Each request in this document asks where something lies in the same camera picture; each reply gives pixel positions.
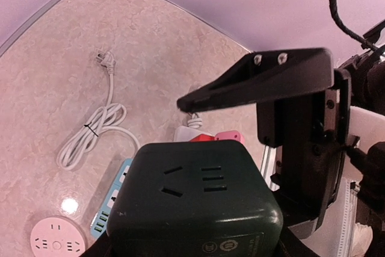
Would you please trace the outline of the pink plug adapter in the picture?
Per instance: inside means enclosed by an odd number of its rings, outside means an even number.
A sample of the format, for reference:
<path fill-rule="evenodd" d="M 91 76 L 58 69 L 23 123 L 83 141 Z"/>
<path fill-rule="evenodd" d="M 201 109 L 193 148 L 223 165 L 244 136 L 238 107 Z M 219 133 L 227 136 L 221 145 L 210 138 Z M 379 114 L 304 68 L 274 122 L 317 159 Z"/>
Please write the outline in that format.
<path fill-rule="evenodd" d="M 235 140 L 241 144 L 245 143 L 244 136 L 237 130 L 219 132 L 214 136 L 214 140 Z"/>

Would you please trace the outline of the red cube socket adapter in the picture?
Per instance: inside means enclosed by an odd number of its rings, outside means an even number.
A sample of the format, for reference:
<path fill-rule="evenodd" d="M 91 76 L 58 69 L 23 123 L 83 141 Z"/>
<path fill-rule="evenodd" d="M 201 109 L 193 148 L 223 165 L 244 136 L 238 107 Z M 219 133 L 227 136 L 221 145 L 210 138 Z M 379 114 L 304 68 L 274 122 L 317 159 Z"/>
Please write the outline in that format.
<path fill-rule="evenodd" d="M 204 142 L 204 141 L 214 141 L 215 137 L 207 134 L 199 134 L 198 136 L 192 138 L 190 142 Z"/>

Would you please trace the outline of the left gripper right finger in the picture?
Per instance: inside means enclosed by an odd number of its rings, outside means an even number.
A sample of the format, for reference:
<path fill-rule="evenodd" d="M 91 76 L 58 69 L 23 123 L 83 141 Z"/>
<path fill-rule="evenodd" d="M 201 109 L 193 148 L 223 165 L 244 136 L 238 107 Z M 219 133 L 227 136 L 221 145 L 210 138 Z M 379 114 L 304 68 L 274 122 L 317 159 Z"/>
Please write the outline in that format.
<path fill-rule="evenodd" d="M 304 245 L 288 227 L 283 227 L 275 248 L 275 257 L 319 257 Z"/>

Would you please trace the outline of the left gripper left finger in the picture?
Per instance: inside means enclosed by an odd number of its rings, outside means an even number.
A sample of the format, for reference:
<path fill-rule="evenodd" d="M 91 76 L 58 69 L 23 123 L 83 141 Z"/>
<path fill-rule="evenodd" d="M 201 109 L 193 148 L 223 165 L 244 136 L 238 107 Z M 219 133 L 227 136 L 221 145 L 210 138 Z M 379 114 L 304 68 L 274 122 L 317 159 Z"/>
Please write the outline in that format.
<path fill-rule="evenodd" d="M 104 232 L 81 257 L 113 257 L 111 241 L 107 233 Z"/>

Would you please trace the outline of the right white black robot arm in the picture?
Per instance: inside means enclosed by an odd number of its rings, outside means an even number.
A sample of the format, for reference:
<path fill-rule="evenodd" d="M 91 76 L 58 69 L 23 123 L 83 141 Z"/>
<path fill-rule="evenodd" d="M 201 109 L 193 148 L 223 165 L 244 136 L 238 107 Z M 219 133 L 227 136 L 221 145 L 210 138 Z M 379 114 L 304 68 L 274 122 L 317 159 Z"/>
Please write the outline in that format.
<path fill-rule="evenodd" d="M 337 197 L 345 157 L 364 177 L 359 197 L 384 213 L 384 164 L 370 163 L 353 147 L 353 109 L 384 116 L 384 46 L 380 23 L 360 36 L 339 16 L 337 0 L 328 0 L 335 24 L 358 41 L 364 53 L 334 68 L 324 48 L 251 52 L 218 79 L 177 100 L 185 113 L 255 104 L 259 141 L 282 152 L 271 177 L 285 225 L 323 222 Z"/>

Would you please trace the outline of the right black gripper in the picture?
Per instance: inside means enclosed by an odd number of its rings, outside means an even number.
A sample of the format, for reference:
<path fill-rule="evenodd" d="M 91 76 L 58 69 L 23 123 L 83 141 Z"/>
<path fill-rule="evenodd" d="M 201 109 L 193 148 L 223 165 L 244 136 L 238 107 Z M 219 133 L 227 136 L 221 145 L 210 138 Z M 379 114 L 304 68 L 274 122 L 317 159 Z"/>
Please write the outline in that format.
<path fill-rule="evenodd" d="M 281 51 L 246 54 L 215 81 L 179 98 L 177 107 L 195 113 L 257 103 L 258 139 L 281 151 L 279 170 L 269 179 L 279 186 L 273 195 L 284 223 L 310 222 L 317 230 L 342 177 L 351 76 L 345 69 L 333 76 L 324 48 L 285 53 L 283 64 Z"/>

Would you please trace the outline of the dark green cube adapter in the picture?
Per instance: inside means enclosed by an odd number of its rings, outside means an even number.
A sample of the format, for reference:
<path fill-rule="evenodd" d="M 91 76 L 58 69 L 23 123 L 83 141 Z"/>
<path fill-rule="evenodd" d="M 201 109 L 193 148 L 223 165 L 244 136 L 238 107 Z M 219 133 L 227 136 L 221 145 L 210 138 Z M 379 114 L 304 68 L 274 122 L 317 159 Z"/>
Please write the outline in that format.
<path fill-rule="evenodd" d="M 282 227 L 247 149 L 222 140 L 143 146 L 106 232 L 117 256 L 272 256 Z"/>

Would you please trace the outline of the white multicolour power strip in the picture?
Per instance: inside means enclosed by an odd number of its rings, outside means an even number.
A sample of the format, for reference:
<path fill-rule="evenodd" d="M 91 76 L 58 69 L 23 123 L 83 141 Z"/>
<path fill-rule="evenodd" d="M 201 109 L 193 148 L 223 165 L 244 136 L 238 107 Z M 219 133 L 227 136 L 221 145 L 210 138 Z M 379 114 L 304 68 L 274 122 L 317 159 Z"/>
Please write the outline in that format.
<path fill-rule="evenodd" d="M 173 141 L 184 142 L 190 141 L 204 131 L 201 130 L 203 126 L 203 119 L 199 113 L 189 113 L 184 125 L 176 128 Z"/>

